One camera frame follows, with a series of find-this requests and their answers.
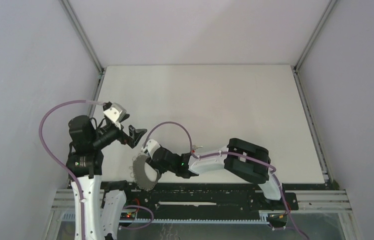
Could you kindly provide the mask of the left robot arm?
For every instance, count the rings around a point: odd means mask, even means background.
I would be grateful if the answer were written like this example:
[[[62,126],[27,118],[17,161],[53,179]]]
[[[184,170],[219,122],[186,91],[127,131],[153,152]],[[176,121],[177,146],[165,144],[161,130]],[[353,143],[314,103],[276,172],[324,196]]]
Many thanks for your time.
[[[129,126],[129,134],[104,118],[105,126],[94,127],[87,115],[76,116],[68,123],[72,139],[66,167],[72,172],[71,187],[75,203],[76,240],[115,240],[123,208],[131,206],[133,195],[125,189],[109,191],[110,201],[101,207],[102,149],[120,142],[134,148],[147,133]]]

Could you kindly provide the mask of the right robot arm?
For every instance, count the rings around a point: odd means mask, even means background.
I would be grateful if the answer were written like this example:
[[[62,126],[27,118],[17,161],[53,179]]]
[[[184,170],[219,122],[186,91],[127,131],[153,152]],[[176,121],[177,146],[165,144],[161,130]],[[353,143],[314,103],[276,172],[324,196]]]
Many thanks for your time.
[[[231,138],[226,147],[202,155],[172,153],[153,139],[146,142],[142,151],[148,155],[146,162],[160,175],[171,172],[189,179],[211,171],[226,170],[258,185],[268,207],[278,209],[286,201],[281,192],[282,185],[274,177],[269,151],[239,138]]]

